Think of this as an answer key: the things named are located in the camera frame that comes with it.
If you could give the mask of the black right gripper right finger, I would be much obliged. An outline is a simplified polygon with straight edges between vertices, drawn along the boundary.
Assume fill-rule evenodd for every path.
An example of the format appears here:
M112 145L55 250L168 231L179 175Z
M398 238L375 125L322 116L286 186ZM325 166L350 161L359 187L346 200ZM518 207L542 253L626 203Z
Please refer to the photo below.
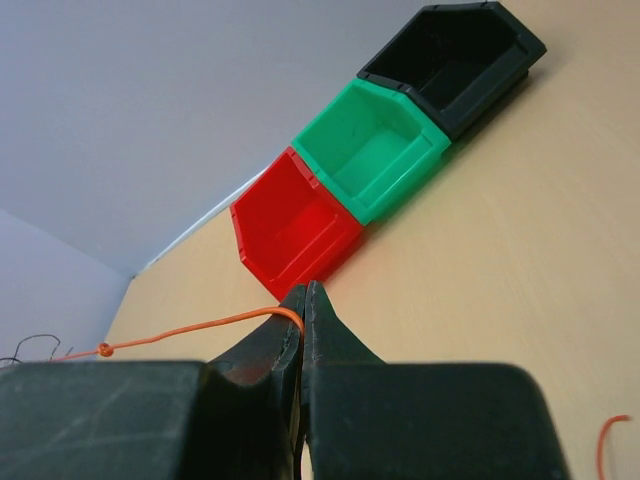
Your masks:
M566 479L545 397L507 363L387 363L308 285L302 408L317 479Z

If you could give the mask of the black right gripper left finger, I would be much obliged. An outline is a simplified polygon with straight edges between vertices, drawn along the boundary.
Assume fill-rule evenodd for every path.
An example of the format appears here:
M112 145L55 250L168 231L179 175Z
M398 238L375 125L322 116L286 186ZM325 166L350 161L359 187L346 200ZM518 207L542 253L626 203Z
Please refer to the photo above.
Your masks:
M297 479L299 328L269 317L209 362L1 372L5 479Z

